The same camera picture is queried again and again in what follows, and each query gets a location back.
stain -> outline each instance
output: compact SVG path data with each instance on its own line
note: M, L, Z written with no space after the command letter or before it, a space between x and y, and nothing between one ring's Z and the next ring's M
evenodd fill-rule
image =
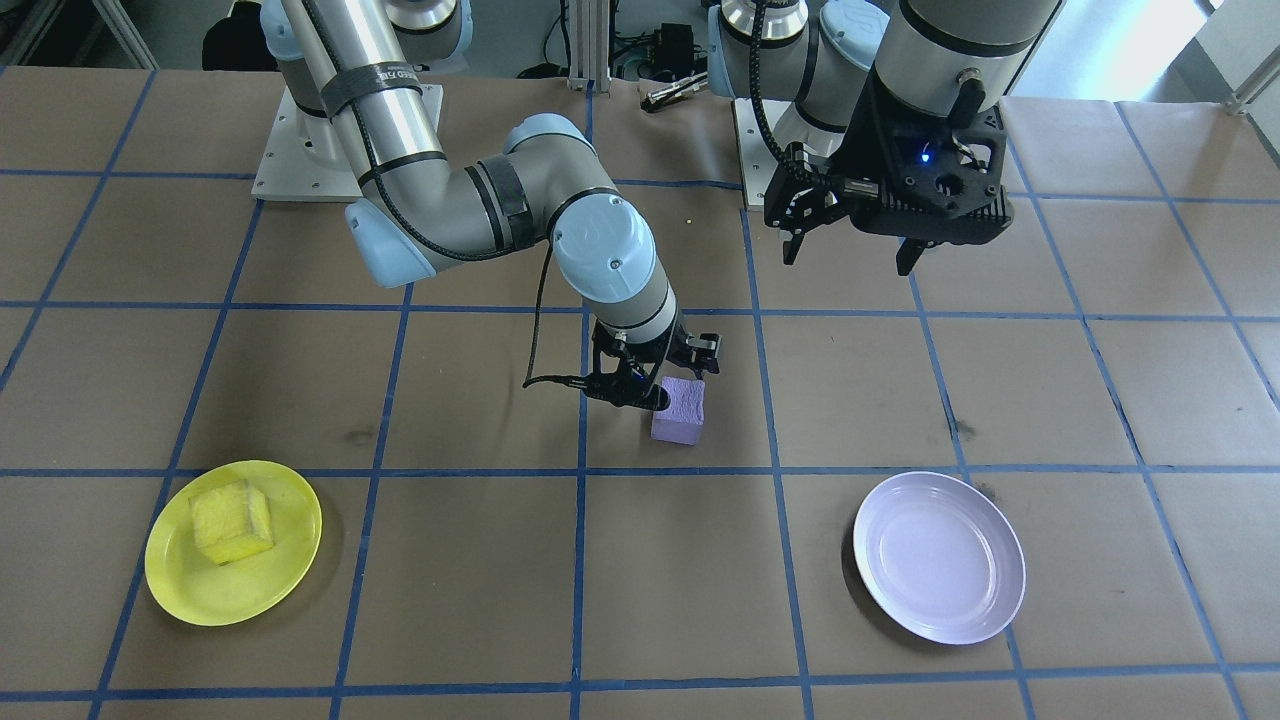
M973 425L965 423L960 418L956 418L956 434L960 436L961 441L970 441L978 437L978 430Z
M367 428L355 429L343 436L342 439L355 447L369 447L374 442L374 432Z
M996 488L988 486L987 483L978 483L978 492L987 496L987 500L1000 505L1000 493L996 492Z

purple foam block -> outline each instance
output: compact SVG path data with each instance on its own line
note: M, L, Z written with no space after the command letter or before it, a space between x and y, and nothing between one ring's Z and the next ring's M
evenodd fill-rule
M703 380L662 378L662 387L671 395L671 407L653 414L653 439L698 445L703 434Z

blue joint cap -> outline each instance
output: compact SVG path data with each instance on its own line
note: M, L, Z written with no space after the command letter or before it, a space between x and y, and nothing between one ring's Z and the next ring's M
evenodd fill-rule
M453 53L449 53L445 60L461 58L471 47L471 36L475 33L475 23L471 22L471 0L462 0L458 12L462 13L462 35L458 36L458 46L453 49Z
M636 296L658 266L653 231L617 195L588 195L561 213L552 228L556 263L579 295L613 304Z
M266 49L271 51L273 58L282 63L302 59L302 46L293 35L293 26L289 24L289 15L284 13L284 4L280 0L265 0L259 13L259 22L262 24L262 35L266 36Z
M563 135L572 137L573 140L582 141L584 145L595 151L595 147L582 137L582 131L577 129L572 122L564 115L557 115L556 113L540 113L530 118L525 118L525 122L520 123L507 135L507 141L502 145L503 152L511 152L517 145L529 140L530 137L538 137L540 135Z
M870 70L888 28L888 15L867 0L827 0L822 32L846 60Z
M707 8L707 82L710 91L721 97L733 97L733 83L728 79L728 63L724 60L724 42L719 32L719 5Z
M417 249L417 242L376 205L361 197L347 205L346 215L347 227L374 282L383 287L399 287L435 277L435 268Z

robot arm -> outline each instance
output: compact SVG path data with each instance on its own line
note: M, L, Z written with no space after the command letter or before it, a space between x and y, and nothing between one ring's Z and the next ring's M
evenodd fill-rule
M403 284L548 237L596 324L594 370L545 379L618 406L663 409L669 398L654 383L663 361L699 377L718 372L719 337L685 331L648 223L570 120L535 115L502 155L454 170L379 0L285 0L284 9L365 195L347 219L375 279ZM616 370L603 369L604 355L618 360Z
M996 102L1057 0L895 0L874 53L867 53L865 41L850 42L849 28L841 29L832 18L863 12L856 8L879 10L861 0L829 0L823 8L822 37L814 38L819 29L809 27L813 23L796 22L808 17L804 5L804 0L724 0L718 18L713 15L719 41L727 46L722 50L726 67L730 58L748 58L748 72L739 69L737 77L748 76L762 136L778 160L764 218L790 236L783 261L795 261L808 231L845 217L864 232L905 238L897 256L901 275L929 247L982 245L1007 228L1012 208L1001 184L1007 138ZM748 15L749 32L742 29ZM808 37L810 47L829 44L854 65L861 65L863 55L873 54L874 61L863 76L845 70L850 82L841 87L832 83L833 73L823 81L813 69L820 65L810 59L800 76L805 92L791 96L777 70L760 69L764 56L780 58L786 68L795 65L796 60L787 59L788 37ZM723 74L735 77L732 68ZM818 82L810 85L813 78ZM732 85L741 95L740 79ZM815 143L780 147L763 117L760 99L769 91L795 99L800 110L815 96L856 97L846 127L832 128L822 118L810 122L820 129L840 129L838 147L833 152Z

sponge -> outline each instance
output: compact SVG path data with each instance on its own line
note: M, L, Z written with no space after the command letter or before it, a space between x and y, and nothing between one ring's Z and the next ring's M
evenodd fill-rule
M671 406L653 414L653 439L698 445L703 434L703 380L663 378L662 387L671 396Z
M237 480L191 498L196 550L219 565L275 546L271 514L262 491Z

